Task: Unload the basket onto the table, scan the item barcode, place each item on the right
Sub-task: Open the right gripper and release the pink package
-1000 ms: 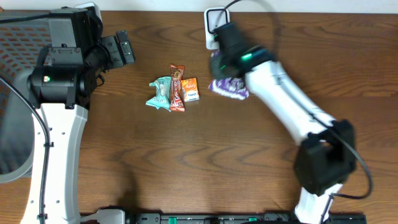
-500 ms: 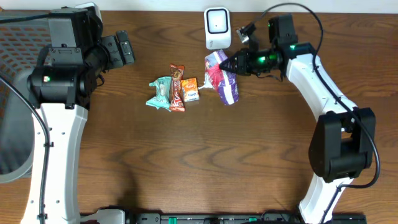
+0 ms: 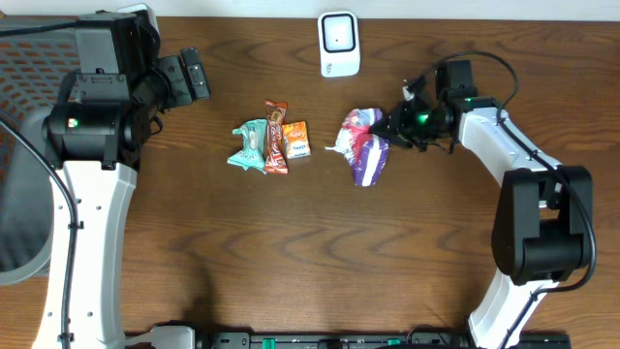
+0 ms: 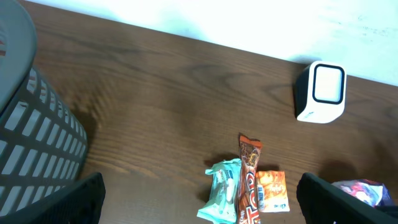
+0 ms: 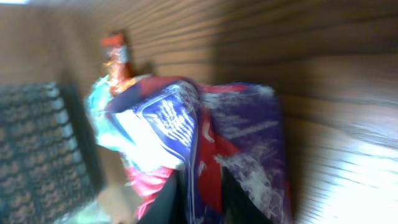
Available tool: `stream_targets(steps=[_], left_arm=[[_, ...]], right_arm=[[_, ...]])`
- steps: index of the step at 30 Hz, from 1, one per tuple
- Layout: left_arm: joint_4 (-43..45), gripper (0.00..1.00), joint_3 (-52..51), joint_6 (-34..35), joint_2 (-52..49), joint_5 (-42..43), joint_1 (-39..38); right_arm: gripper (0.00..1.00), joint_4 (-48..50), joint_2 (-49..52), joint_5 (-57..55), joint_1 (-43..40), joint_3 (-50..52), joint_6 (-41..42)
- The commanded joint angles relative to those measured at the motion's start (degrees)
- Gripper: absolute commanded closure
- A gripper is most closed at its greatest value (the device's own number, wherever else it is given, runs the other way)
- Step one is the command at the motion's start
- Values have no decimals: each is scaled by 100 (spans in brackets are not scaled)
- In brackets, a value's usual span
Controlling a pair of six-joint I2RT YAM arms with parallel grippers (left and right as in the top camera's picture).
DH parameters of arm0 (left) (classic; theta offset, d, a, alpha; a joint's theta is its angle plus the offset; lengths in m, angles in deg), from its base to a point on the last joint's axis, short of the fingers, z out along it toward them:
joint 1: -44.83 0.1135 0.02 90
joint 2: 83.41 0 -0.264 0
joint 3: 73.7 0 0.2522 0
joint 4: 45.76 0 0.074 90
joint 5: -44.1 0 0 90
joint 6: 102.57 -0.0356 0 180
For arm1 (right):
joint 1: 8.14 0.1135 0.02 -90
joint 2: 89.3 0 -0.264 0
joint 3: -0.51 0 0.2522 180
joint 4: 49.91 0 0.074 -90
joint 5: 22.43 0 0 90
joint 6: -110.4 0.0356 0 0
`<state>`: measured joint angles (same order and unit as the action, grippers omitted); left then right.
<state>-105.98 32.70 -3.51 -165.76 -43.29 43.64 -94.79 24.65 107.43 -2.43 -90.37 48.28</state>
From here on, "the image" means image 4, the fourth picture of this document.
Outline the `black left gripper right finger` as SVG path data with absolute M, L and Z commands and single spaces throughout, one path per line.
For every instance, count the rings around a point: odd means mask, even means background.
M 318 176 L 304 173 L 297 200 L 307 223 L 397 224 L 397 205 L 372 207 Z

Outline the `green wet wipes pack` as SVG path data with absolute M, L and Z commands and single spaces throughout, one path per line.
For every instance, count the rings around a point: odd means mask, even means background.
M 213 177 L 209 200 L 198 210 L 197 217 L 213 224 L 237 221 L 236 195 L 240 180 L 241 160 L 221 161 L 205 171 Z

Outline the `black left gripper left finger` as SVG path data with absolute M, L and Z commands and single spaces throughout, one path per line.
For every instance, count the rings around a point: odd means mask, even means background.
M 1 224 L 98 224 L 105 195 L 103 176 L 95 172 L 2 217 Z

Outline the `orange chocolate bar wrapper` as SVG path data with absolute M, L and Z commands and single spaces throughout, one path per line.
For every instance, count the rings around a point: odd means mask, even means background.
M 261 155 L 262 142 L 239 134 L 239 158 L 241 172 L 238 189 L 237 223 L 260 223 L 256 201 L 256 171 Z

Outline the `purple red tissue pack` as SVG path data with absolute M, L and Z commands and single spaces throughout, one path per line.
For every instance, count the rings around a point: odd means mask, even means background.
M 332 185 L 372 207 L 395 205 L 386 186 L 379 182 L 367 179 L 342 180 Z

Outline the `small orange tissue packet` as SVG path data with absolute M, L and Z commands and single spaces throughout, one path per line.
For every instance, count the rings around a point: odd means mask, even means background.
M 284 171 L 258 171 L 256 183 L 258 210 L 260 212 L 290 211 Z

